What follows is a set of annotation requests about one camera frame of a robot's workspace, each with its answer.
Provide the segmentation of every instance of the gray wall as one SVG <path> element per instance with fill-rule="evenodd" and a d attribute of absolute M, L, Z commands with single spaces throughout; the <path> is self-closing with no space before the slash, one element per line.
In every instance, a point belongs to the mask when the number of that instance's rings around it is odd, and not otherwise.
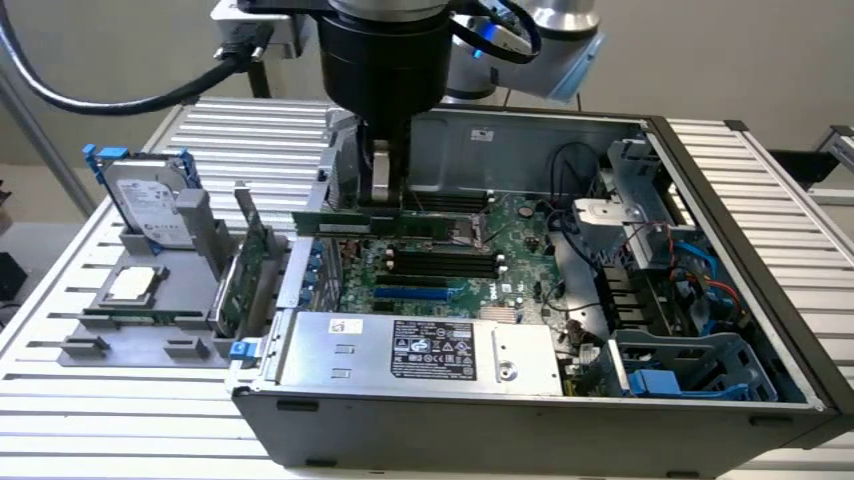
<path fill-rule="evenodd" d="M 69 95 L 155 94 L 213 64 L 213 0 L 8 0 L 44 79 Z M 768 146 L 811 146 L 826 126 L 854 123 L 851 0 L 599 0 L 608 43 L 583 88 L 584 108 L 680 118 L 738 118 Z M 320 98 L 316 48 L 281 63 L 285 94 Z M 212 94 L 247 95 L 243 78 Z M 513 95 L 515 105 L 541 105 Z M 32 101 L 62 153 L 86 142 L 139 147 L 163 114 L 96 119 Z M 0 116 L 0 163 L 34 164 Z"/>

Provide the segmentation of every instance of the green circuit board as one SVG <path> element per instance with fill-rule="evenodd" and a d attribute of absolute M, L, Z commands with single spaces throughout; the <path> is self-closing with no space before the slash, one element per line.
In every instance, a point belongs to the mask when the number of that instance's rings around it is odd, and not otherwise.
<path fill-rule="evenodd" d="M 385 242 L 360 241 L 359 253 L 352 254 L 352 245 L 344 244 L 344 288 L 340 311 L 347 313 L 395 313 L 399 315 L 479 318 L 483 307 L 511 307 L 516 320 L 540 322 L 541 303 L 533 300 L 533 285 L 540 282 L 543 293 L 559 279 L 552 255 L 545 249 L 545 218 L 536 212 L 523 218 L 517 211 L 527 207 L 535 210 L 536 201 L 521 195 L 499 197 L 491 213 L 472 215 L 481 225 L 479 239 L 488 242 L 479 248 L 459 243 L 432 241 Z M 384 273 L 384 252 L 389 243 L 400 251 L 436 253 L 497 254 L 505 257 L 507 271 L 497 279 L 448 277 L 449 300 L 375 299 L 376 277 Z M 373 302 L 380 300 L 393 305 L 392 311 L 375 312 Z"/>

